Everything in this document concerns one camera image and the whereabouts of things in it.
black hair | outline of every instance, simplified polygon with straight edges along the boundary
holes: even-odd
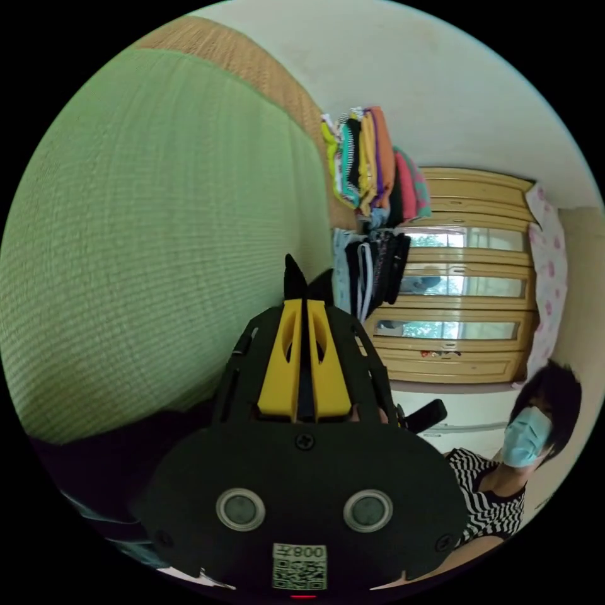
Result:
[[[551,359],[528,380],[510,413],[509,424],[519,412],[531,405],[535,398],[542,398],[551,408],[553,428],[546,442],[553,449],[543,460],[553,459],[571,439],[575,424],[580,415],[582,385],[569,366],[560,366]]]

screw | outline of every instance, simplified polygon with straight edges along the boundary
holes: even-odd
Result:
[[[435,550],[438,553],[442,553],[444,550],[447,550],[451,546],[453,540],[454,540],[454,538],[451,534],[446,534],[445,536],[441,536],[437,540],[437,543],[435,544]]]
[[[166,548],[172,548],[175,545],[172,538],[163,529],[156,531],[156,540]]]
[[[313,446],[315,445],[315,437],[313,437],[313,435],[309,435],[308,433],[302,433],[301,435],[296,436],[294,443],[298,449],[308,451],[313,449]]]

striped shirt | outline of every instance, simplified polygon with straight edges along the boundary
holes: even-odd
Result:
[[[493,492],[480,492],[481,480],[498,466],[498,462],[473,454],[467,449],[454,449],[447,461],[458,479],[464,494],[469,519],[456,547],[482,536],[510,538],[521,525],[525,488],[508,497]]]

sticker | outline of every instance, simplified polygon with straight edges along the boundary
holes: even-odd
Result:
[[[273,545],[273,588],[288,591],[324,591],[328,587],[325,546]]]

wooden wardrobe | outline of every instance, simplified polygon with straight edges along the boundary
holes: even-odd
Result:
[[[412,238],[395,305],[365,328],[393,380],[508,383],[524,377],[538,324],[525,192],[534,183],[459,168],[422,169],[433,216]]]

